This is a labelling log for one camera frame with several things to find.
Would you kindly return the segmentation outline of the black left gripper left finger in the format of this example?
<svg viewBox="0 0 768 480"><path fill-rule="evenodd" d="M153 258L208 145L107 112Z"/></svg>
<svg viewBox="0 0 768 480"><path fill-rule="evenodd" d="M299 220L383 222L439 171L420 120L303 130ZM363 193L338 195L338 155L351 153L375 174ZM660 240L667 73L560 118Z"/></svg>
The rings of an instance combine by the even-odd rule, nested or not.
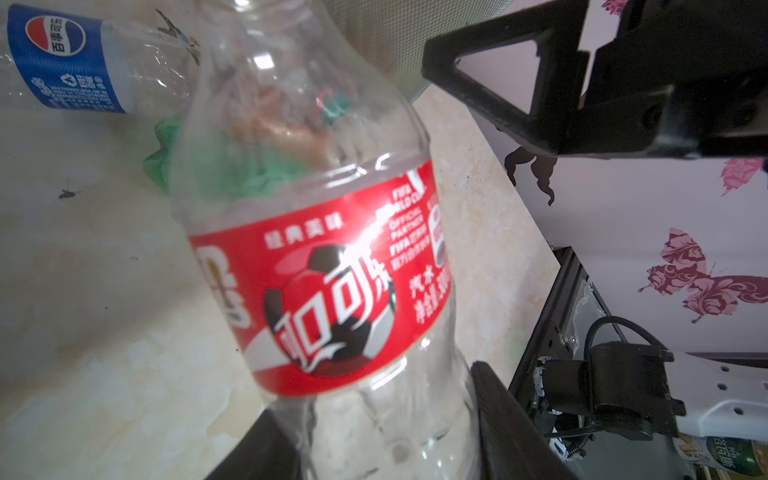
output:
<svg viewBox="0 0 768 480"><path fill-rule="evenodd" d="M300 459L274 415L264 410L206 480L295 480Z"/></svg>

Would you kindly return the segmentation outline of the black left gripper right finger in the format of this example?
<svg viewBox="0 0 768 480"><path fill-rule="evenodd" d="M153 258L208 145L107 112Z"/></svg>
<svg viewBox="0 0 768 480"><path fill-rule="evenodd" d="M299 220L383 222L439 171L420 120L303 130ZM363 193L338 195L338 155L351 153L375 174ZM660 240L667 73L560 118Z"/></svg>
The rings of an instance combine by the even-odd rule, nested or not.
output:
<svg viewBox="0 0 768 480"><path fill-rule="evenodd" d="M481 477L494 480L575 480L491 366L471 366L481 448Z"/></svg>

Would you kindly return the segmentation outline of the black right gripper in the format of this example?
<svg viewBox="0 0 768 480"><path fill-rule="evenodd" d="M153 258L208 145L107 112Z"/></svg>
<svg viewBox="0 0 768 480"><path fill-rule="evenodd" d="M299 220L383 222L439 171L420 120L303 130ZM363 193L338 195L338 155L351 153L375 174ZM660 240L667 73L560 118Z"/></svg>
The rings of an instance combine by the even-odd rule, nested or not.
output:
<svg viewBox="0 0 768 480"><path fill-rule="evenodd" d="M532 152L766 156L766 2L627 2L575 112L588 8L548 1L434 37L423 76Z"/></svg>

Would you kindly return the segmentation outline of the clear Coca-Cola bottle yellow cap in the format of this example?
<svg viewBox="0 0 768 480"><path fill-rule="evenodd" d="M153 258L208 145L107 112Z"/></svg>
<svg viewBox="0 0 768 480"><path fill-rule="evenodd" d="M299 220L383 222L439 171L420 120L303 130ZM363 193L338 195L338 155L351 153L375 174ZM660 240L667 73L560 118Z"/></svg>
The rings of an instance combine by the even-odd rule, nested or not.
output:
<svg viewBox="0 0 768 480"><path fill-rule="evenodd" d="M429 137L319 1L199 1L170 199L306 479L477 479Z"/></svg>

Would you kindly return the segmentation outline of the clear bottle green label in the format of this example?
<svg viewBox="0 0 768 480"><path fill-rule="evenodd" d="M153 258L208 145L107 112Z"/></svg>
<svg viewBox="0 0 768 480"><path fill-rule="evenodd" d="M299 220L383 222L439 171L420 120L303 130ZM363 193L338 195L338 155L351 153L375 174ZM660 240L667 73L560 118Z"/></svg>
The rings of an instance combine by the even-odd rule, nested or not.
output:
<svg viewBox="0 0 768 480"><path fill-rule="evenodd" d="M681 434L672 444L685 461L749 479L767 478L766 442Z"/></svg>

